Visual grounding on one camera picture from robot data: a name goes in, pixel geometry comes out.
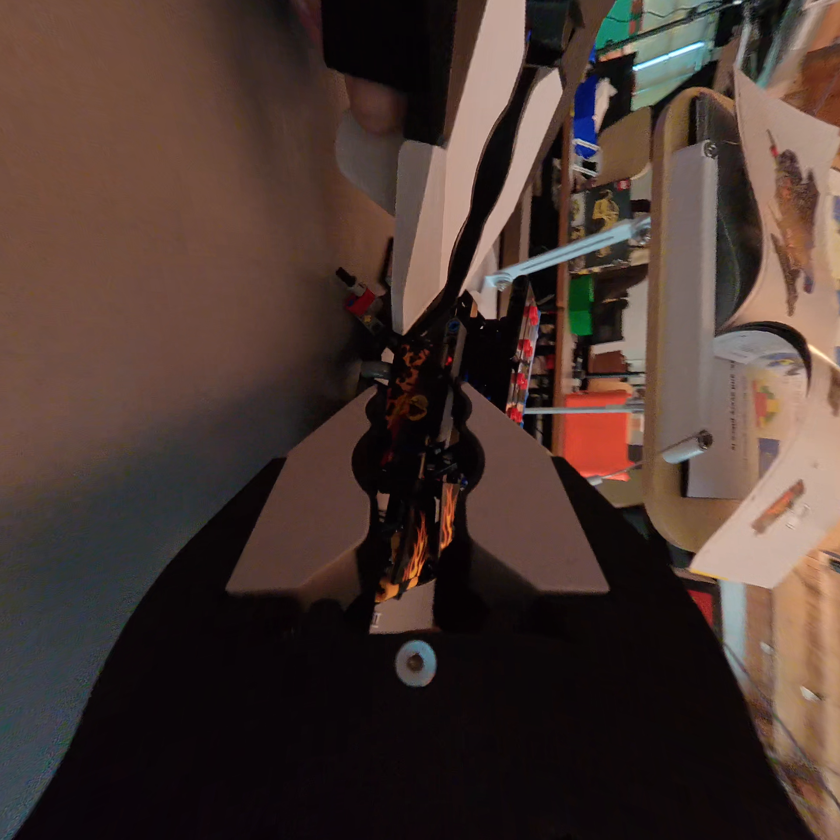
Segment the green box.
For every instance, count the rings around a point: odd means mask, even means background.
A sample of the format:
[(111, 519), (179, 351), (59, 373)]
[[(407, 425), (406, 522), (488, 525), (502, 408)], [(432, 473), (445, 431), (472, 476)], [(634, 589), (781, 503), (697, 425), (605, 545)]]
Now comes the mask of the green box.
[(568, 322), (570, 331), (577, 337), (592, 335), (592, 310), (595, 283), (592, 275), (573, 276), (568, 292)]

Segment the instruction booklet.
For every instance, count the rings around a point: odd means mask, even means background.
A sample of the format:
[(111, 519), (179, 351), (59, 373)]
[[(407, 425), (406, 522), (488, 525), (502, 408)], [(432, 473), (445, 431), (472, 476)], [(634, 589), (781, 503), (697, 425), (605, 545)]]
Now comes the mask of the instruction booklet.
[(838, 128), (741, 73), (736, 112), (762, 258), (719, 335), (755, 331), (761, 341), (759, 480), (690, 568), (771, 590), (838, 523), (838, 293), (829, 230)]

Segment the orange box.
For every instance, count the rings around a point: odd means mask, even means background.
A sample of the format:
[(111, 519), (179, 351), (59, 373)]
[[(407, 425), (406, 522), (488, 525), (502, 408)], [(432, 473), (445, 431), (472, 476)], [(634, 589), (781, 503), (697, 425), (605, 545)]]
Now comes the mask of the orange box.
[(629, 481), (628, 423), (628, 413), (567, 414), (562, 457), (584, 478)]

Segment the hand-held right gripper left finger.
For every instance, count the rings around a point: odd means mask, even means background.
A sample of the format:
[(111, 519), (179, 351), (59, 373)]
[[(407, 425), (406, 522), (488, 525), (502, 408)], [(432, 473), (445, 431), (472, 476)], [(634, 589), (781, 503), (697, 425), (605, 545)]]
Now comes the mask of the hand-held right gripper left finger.
[(352, 456), (371, 427), (371, 387), (294, 447), (226, 584), (233, 596), (273, 595), (307, 608), (321, 600), (348, 607), (361, 594), (356, 552), (371, 502)]

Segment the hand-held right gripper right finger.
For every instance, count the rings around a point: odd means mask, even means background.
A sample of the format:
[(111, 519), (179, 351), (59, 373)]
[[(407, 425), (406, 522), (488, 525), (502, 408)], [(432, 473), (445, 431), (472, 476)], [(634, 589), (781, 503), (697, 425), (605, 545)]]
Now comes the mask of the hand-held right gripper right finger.
[(465, 501), (469, 587), (489, 606), (610, 591), (548, 449), (469, 384), (465, 430), (483, 466)]

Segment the white book stand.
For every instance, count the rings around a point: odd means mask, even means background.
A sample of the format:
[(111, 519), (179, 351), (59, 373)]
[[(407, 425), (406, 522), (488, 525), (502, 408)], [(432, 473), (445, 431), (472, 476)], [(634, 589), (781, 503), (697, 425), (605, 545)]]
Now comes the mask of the white book stand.
[(694, 134), (694, 101), (734, 115), (734, 101), (705, 88), (676, 95), (654, 130), (647, 293), (643, 498), (656, 529), (697, 553), (733, 502), (683, 497), (683, 465), (708, 455), (716, 336), (718, 156)]

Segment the brick-built toy truck model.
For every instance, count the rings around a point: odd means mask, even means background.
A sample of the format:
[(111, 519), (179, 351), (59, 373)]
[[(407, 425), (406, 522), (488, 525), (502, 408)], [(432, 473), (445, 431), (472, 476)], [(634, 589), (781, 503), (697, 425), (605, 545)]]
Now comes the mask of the brick-built toy truck model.
[(358, 559), (363, 591), (381, 605), (434, 581), (467, 551), (466, 497), (486, 451), (465, 425), (485, 403), (521, 426), (542, 312), (526, 278), (513, 281), (502, 318), (473, 313), (467, 292), (432, 328), (399, 337), (365, 313), (393, 361), (370, 378), (373, 438), (353, 453), (377, 496), (376, 520)]

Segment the person's left hand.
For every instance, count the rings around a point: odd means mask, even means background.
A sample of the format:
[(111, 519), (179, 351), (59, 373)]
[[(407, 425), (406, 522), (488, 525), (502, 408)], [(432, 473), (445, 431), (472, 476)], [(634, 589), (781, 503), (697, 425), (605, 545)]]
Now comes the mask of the person's left hand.
[(386, 137), (403, 134), (408, 98), (401, 91), (372, 80), (344, 75), (350, 112), (365, 132)]

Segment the printed paper sheet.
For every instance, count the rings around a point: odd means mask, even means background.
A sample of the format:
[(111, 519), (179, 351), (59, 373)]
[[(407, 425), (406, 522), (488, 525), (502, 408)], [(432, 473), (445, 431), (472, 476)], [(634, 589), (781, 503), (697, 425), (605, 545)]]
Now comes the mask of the printed paper sheet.
[(755, 331), (714, 339), (703, 429), (707, 449), (687, 466), (688, 498), (742, 500), (760, 477), (760, 436), (766, 407), (761, 341)]

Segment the toy truck set box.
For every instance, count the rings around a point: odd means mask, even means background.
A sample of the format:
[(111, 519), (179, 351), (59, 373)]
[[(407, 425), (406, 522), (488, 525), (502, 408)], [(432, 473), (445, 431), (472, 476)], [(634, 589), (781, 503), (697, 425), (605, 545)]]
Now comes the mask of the toy truck set box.
[[(623, 179), (577, 192), (570, 197), (569, 240), (596, 235), (603, 229), (634, 216), (631, 204), (631, 181)], [(627, 266), (632, 246), (627, 241), (607, 245), (570, 260), (571, 275), (584, 275), (617, 266)]]

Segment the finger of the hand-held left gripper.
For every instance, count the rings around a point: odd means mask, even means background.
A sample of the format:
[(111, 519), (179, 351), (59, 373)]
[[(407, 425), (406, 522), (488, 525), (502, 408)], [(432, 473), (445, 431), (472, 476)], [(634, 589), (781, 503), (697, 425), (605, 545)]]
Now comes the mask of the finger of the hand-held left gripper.
[(558, 67), (525, 67), (479, 156), (469, 211), (458, 236), (458, 293), (506, 226), (532, 179), (532, 169), (563, 95)]
[(525, 68), (526, 3), (486, 2), (448, 141), (405, 140), (397, 159), (392, 324), (424, 331), (458, 292), (458, 238), (479, 158)]

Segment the small blue bin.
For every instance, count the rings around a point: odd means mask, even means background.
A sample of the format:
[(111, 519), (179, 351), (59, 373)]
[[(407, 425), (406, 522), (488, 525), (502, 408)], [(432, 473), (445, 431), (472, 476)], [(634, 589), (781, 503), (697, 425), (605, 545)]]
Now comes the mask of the small blue bin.
[(583, 160), (590, 160), (599, 150), (597, 144), (610, 101), (617, 90), (606, 77), (590, 76), (577, 88), (574, 97), (574, 152)]

